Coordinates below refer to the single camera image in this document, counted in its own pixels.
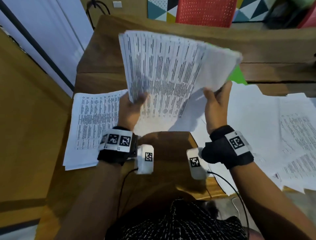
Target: wooden table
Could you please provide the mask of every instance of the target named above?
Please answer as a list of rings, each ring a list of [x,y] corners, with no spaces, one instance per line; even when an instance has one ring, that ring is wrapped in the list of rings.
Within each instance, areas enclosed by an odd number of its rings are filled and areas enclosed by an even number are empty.
[[[172,33],[199,39],[243,53],[241,68],[248,81],[258,84],[266,95],[316,93],[316,72],[311,62],[316,53],[316,30],[249,31],[210,28],[184,24],[169,24],[130,16],[103,16],[77,68],[76,92],[106,93],[126,89],[118,34],[127,29]],[[70,116],[63,143],[54,170],[46,206],[37,227],[36,240],[52,239],[60,222],[71,208],[79,193],[89,182],[94,168],[65,171],[62,166],[66,148]],[[225,197],[214,178],[193,180],[186,159],[186,150],[197,147],[188,132],[159,132],[144,136],[142,143],[153,145],[155,167],[151,175],[131,174],[122,194],[123,212],[142,203],[148,197],[168,197],[178,190],[196,199]],[[126,163],[122,175],[133,168]]]

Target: green paper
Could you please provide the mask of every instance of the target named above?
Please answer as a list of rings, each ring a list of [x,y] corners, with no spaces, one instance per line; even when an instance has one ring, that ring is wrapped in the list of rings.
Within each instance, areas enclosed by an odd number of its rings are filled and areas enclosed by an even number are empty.
[[[242,74],[239,65],[235,67],[233,72],[228,77],[229,80],[234,81],[238,84],[242,83],[244,85],[247,85],[247,82],[244,78],[244,75]]]

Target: white light switch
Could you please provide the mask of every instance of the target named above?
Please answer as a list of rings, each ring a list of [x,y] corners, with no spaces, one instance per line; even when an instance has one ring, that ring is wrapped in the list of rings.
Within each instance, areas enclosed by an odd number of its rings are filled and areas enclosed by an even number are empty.
[[[113,1],[113,7],[121,8],[122,7],[122,2],[115,2],[115,1]]]

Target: geometric patterned wall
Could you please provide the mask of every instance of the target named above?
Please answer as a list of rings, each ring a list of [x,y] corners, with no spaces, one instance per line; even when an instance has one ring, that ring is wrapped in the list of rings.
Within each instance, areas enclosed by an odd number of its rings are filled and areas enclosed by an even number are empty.
[[[148,0],[148,18],[175,22],[179,0]],[[237,0],[233,22],[262,21],[276,0]]]

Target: black patterned clothing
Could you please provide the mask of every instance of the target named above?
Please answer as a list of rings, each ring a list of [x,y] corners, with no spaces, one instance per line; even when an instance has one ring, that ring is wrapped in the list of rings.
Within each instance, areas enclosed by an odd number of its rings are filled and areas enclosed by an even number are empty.
[[[119,219],[107,231],[105,240],[121,239],[247,239],[240,220],[212,218],[195,202],[173,201],[168,211],[146,220]]]

